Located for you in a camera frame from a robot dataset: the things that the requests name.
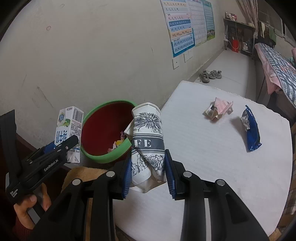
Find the white chart wall poster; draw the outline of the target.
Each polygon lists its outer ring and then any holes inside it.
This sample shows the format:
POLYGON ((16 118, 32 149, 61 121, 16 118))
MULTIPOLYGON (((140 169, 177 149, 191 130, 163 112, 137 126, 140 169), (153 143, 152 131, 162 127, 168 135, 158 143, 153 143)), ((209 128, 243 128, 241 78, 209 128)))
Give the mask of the white chart wall poster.
POLYGON ((203 44, 207 40, 206 20, 203 1, 188 0, 188 5, 195 38, 195 46, 198 46, 203 44))

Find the crushed paper coffee cup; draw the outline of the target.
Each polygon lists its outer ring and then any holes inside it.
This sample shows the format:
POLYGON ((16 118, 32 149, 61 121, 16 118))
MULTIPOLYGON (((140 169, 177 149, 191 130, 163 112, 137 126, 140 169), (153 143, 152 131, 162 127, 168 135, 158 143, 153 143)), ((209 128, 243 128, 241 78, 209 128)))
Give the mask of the crushed paper coffee cup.
POLYGON ((133 108, 132 116, 124 131, 132 144, 131 189, 147 193, 166 182, 161 111, 157 105, 146 102, 133 108))

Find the pink receipt box wrapper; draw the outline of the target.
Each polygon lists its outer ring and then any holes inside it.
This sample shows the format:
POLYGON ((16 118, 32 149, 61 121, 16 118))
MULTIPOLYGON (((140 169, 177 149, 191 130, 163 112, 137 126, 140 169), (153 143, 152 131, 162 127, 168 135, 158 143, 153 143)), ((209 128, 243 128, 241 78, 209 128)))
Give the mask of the pink receipt box wrapper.
POLYGON ((203 115, 211 121, 218 121, 226 114, 232 114, 233 102, 222 100, 218 97, 211 102, 210 106, 203 112, 203 115))

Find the blue foil snack bag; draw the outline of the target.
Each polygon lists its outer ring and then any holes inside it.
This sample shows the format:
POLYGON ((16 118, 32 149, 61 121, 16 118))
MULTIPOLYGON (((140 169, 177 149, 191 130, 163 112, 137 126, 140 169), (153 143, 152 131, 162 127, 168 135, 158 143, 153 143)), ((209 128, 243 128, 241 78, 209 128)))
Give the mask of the blue foil snack bag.
POLYGON ((253 152, 258 149, 262 143, 260 142, 260 133, 257 121, 251 109, 246 105, 241 116, 241 122, 246 131, 247 150, 253 152))

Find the grey right sneaker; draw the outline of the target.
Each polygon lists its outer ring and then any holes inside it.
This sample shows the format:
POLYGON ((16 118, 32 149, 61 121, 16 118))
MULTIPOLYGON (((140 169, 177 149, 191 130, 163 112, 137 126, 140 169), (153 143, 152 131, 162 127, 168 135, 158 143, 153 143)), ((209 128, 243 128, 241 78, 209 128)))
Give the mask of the grey right sneaker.
POLYGON ((222 71, 218 70, 212 70, 209 73, 209 78, 210 79, 221 79, 222 78, 222 71))

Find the grey sneaker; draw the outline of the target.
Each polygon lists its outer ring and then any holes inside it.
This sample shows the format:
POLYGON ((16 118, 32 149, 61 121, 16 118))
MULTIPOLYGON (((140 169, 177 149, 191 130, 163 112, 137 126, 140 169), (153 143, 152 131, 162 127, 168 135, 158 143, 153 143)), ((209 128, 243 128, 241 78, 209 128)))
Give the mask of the grey sneaker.
POLYGON ((203 83, 209 83, 210 82, 209 75, 208 75, 208 72, 206 70, 203 71, 203 72, 201 72, 201 74, 200 74, 200 80, 203 83))
POLYGON ((210 79, 221 79, 222 78, 222 71, 218 70, 212 70, 209 73, 209 78, 210 79))

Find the beige fuzzy cushion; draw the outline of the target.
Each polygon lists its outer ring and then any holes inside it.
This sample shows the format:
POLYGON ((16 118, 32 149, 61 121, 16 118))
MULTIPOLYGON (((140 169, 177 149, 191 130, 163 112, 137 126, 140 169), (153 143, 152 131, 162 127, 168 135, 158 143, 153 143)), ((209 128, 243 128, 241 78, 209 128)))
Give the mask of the beige fuzzy cushion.
POLYGON ((106 173, 107 170, 89 168, 89 167, 76 167, 71 169, 64 180, 62 191, 74 180, 81 179, 83 182, 97 179, 102 174, 106 173))

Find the wall socket plate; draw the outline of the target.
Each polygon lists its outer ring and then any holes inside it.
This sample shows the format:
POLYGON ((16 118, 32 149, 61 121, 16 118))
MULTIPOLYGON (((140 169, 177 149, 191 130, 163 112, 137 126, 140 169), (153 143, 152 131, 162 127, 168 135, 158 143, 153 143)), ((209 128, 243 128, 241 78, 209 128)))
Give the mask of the wall socket plate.
POLYGON ((179 59, 177 57, 172 59, 173 69, 177 69, 180 66, 179 59))

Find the grey left sneaker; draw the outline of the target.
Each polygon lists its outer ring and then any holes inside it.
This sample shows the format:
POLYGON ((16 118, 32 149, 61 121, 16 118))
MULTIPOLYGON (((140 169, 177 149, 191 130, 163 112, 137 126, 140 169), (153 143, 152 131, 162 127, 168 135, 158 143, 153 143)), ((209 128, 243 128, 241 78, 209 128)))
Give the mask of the grey left sneaker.
POLYGON ((209 75, 208 75, 208 72, 206 70, 203 71, 203 72, 201 72, 201 74, 200 74, 200 80, 203 83, 209 83, 210 82, 209 75))

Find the dark metal shelf rack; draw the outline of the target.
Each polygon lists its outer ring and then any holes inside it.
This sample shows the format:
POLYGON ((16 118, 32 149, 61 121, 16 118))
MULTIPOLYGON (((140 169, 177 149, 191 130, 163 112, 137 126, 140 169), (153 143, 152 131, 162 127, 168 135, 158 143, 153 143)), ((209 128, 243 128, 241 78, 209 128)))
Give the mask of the dark metal shelf rack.
POLYGON ((253 57, 256 29, 253 26, 224 18, 224 49, 231 50, 231 41, 239 41, 239 53, 253 57))

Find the blue pinyin wall poster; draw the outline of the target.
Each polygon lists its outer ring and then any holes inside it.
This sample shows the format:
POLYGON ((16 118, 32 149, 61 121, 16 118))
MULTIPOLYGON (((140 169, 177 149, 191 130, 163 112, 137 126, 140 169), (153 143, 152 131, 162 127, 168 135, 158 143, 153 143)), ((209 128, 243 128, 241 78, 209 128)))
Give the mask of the blue pinyin wall poster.
POLYGON ((186 0, 165 0, 161 1, 161 5, 175 58, 195 46, 189 4, 186 0))

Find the purple pink snack bag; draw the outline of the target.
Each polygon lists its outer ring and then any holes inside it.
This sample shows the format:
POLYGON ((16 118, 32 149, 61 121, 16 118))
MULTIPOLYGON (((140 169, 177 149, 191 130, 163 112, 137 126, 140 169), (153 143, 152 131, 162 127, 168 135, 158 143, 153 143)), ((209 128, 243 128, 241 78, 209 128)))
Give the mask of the purple pink snack bag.
POLYGON ((112 148, 108 149, 108 153, 111 153, 113 150, 117 149, 126 139, 126 135, 124 132, 120 133, 120 140, 117 140, 113 143, 112 148))

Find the bed with plaid blanket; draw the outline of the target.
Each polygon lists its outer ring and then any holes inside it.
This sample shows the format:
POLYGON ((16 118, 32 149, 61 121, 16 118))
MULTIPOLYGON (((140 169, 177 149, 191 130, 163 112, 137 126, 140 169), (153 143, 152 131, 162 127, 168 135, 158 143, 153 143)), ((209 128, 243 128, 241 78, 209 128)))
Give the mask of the bed with plaid blanket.
POLYGON ((295 106, 295 68, 279 52, 266 44, 257 43, 255 49, 262 63, 267 93, 271 95, 281 90, 295 106))

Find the white blue milk carton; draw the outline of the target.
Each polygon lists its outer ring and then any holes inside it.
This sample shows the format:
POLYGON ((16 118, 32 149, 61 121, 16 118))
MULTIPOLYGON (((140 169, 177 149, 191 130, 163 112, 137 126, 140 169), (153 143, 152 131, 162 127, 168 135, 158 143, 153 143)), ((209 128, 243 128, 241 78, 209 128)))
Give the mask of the white blue milk carton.
POLYGON ((64 108, 59 111, 57 127, 55 131, 54 145, 58 146, 69 137, 75 135, 78 144, 67 152, 67 162, 80 163, 81 133, 84 112, 75 106, 64 108))

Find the green rimmed red trash bin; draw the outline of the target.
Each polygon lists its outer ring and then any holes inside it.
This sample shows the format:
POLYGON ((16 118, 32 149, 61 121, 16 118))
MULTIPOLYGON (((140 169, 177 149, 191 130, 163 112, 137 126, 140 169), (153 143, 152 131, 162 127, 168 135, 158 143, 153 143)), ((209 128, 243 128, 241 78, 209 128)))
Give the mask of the green rimmed red trash bin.
POLYGON ((95 107, 83 120, 81 151, 98 164, 115 163, 126 158, 132 144, 125 138, 116 149, 114 142, 133 120, 136 104, 129 100, 112 100, 95 107))

